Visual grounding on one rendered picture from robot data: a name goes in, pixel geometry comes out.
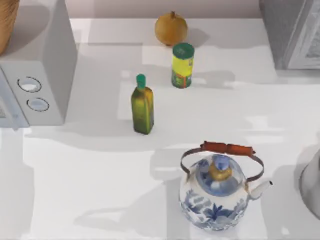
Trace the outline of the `green oil bottle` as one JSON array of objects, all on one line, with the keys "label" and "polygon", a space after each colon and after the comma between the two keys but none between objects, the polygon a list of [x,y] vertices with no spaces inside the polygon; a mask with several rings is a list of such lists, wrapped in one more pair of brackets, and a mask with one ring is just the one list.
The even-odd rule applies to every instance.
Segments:
[{"label": "green oil bottle", "polygon": [[136,88],[131,95],[131,110],[134,130],[143,135],[150,134],[155,122],[154,93],[147,86],[144,74],[136,76]]}]

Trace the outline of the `yellow and green can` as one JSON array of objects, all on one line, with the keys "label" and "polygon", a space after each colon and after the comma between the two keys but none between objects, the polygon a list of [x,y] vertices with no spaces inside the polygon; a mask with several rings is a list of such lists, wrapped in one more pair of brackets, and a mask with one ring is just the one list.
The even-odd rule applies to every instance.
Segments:
[{"label": "yellow and green can", "polygon": [[192,83],[195,48],[186,42],[176,44],[172,49],[171,83],[179,89],[188,88]]}]

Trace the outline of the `yellow onion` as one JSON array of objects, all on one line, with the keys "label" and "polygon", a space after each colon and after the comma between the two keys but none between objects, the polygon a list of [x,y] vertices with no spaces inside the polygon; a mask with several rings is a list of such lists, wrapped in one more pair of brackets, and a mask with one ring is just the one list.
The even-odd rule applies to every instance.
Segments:
[{"label": "yellow onion", "polygon": [[166,46],[174,46],[183,42],[188,35],[186,20],[175,11],[158,17],[154,27],[155,37]]}]

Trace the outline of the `blue and white teapot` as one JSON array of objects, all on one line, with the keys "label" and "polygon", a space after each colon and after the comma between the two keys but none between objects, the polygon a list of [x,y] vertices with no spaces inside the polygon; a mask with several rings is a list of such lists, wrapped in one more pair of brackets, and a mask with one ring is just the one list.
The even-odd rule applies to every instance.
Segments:
[{"label": "blue and white teapot", "polygon": [[264,166],[252,147],[205,141],[198,148],[186,151],[182,158],[200,152],[211,152],[190,167],[180,164],[184,175],[179,188],[179,205],[185,217],[205,231],[226,231],[237,226],[250,201],[258,200],[273,185],[268,180],[251,189],[257,175],[245,177],[233,156],[248,157]]}]

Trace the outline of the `pale microwave oven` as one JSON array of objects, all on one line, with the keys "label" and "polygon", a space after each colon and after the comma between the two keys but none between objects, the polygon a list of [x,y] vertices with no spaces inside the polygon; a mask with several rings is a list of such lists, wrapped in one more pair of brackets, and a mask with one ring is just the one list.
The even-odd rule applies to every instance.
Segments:
[{"label": "pale microwave oven", "polygon": [[[61,126],[68,111],[78,51],[65,0],[20,0],[7,49],[0,56],[0,128]],[[33,77],[39,92],[23,91],[17,80]],[[27,100],[42,98],[44,112]]]}]

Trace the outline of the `microwave knob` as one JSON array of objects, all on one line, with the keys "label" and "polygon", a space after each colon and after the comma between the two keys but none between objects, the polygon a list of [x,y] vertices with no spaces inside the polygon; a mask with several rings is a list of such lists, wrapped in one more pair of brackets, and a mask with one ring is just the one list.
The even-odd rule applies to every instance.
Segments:
[{"label": "microwave knob", "polygon": [[36,112],[45,112],[50,108],[49,103],[40,97],[29,99],[26,101],[27,106]]},{"label": "microwave knob", "polygon": [[31,76],[18,79],[17,85],[27,93],[37,93],[42,89],[40,81]]}]

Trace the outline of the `brown woven basket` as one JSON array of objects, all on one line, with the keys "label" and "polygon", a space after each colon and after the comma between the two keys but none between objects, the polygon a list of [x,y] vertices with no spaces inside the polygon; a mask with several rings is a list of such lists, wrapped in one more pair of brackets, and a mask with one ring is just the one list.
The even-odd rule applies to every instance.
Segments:
[{"label": "brown woven basket", "polygon": [[8,47],[19,6],[20,0],[0,0],[0,56]]}]

